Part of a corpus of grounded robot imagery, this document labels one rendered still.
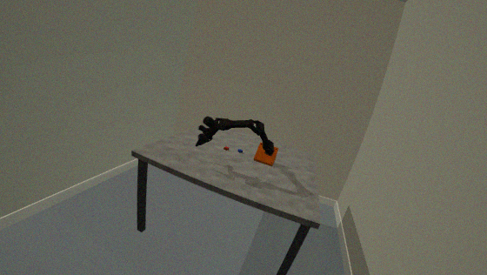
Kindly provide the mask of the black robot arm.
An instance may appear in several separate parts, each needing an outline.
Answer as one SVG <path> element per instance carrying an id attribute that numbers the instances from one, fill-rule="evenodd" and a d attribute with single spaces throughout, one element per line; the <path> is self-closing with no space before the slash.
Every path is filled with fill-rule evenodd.
<path id="1" fill-rule="evenodd" d="M 218 123 L 219 121 L 219 123 Z M 229 120 L 228 118 L 218 118 L 216 120 L 212 119 L 212 117 L 206 116 L 203 120 L 204 124 L 211 128 L 215 133 L 218 130 L 226 131 L 230 128 L 250 128 L 256 133 L 263 141 L 263 148 L 265 150 L 265 154 L 272 156 L 274 153 L 274 143 L 271 142 L 264 131 L 264 123 L 256 120 Z M 256 127 L 254 126 L 256 124 Z M 208 128 L 205 128 L 203 125 L 199 126 L 199 130 L 203 132 L 203 134 L 207 131 Z"/>

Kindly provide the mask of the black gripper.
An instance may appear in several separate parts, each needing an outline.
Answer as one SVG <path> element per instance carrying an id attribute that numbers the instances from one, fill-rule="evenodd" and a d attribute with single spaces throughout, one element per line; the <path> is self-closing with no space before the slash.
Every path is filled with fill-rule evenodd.
<path id="1" fill-rule="evenodd" d="M 202 144 L 205 144 L 205 143 L 211 141 L 213 135 L 215 135 L 215 132 L 211 128 L 208 128 L 204 134 L 198 135 L 199 140 L 197 141 L 196 146 L 199 146 L 199 145 L 202 145 Z"/>

